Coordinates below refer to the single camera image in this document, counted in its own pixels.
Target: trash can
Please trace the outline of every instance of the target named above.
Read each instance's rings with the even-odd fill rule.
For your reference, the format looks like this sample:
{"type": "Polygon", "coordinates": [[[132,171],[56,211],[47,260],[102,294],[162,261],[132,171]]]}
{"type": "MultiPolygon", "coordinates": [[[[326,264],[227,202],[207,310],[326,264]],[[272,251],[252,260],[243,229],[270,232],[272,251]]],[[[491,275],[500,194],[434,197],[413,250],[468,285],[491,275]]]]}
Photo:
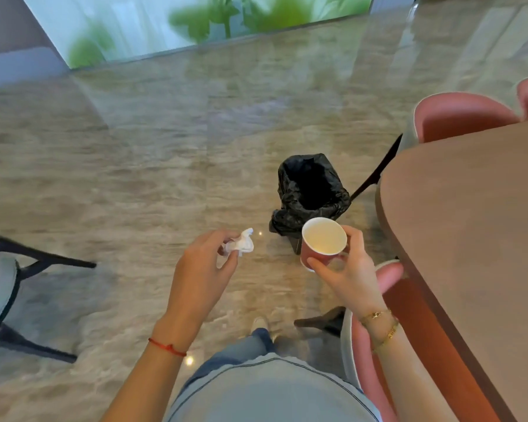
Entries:
{"type": "Polygon", "coordinates": [[[277,171],[282,208],[270,220],[270,232],[288,237],[301,252],[301,229],[312,218],[338,219],[350,207],[350,194],[324,154],[293,155],[277,171]]]}

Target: paper cup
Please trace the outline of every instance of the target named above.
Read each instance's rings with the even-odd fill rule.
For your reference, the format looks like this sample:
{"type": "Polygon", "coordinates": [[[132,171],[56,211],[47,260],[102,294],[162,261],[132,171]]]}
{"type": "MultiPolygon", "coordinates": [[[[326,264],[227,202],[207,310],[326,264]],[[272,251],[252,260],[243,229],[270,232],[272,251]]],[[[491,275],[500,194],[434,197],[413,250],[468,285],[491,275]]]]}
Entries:
{"type": "Polygon", "coordinates": [[[301,264],[311,272],[315,271],[309,266],[307,259],[315,258],[327,265],[348,243],[342,226],[328,218],[308,220],[303,225],[301,236],[301,264]]]}

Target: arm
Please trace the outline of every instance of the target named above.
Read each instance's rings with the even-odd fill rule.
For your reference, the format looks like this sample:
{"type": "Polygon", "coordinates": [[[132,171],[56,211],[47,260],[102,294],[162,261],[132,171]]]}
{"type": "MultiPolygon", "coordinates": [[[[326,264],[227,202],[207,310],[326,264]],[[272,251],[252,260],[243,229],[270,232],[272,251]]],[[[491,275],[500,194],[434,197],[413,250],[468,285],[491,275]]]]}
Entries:
{"type": "MultiPolygon", "coordinates": [[[[316,259],[308,260],[315,272],[334,290],[358,319],[387,311],[375,276],[372,258],[365,252],[361,231],[343,226],[350,237],[345,269],[333,272],[316,259]]],[[[374,344],[387,338],[395,319],[384,313],[367,325],[374,344]]],[[[419,360],[402,327],[378,351],[383,374],[401,422],[458,422],[450,406],[419,360]]]]}
{"type": "MultiPolygon", "coordinates": [[[[168,308],[152,338],[186,352],[215,306],[238,260],[233,252],[217,269],[221,244],[239,234],[213,231],[198,237],[176,264],[168,308]]],[[[182,357],[149,343],[101,422],[160,422],[176,382],[182,357]]]]}

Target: plastic bag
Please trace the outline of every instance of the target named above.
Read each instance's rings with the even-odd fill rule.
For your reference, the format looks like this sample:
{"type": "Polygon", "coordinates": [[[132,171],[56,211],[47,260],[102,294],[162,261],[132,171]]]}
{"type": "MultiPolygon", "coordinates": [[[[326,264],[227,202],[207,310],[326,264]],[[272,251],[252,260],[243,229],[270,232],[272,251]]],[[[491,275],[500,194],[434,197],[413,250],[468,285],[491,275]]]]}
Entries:
{"type": "Polygon", "coordinates": [[[309,219],[337,219],[350,207],[350,194],[324,154],[293,155],[277,171],[282,208],[270,220],[270,232],[301,237],[309,219]]]}

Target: foot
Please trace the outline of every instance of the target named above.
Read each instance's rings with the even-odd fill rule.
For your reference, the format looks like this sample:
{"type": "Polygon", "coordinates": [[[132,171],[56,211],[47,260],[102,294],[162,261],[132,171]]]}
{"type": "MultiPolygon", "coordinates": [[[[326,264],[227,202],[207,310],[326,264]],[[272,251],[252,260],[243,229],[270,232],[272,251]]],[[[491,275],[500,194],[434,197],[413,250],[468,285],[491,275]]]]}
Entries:
{"type": "Polygon", "coordinates": [[[256,329],[266,329],[268,331],[270,330],[266,317],[256,317],[254,319],[254,321],[252,322],[251,331],[254,331],[256,329]]]}

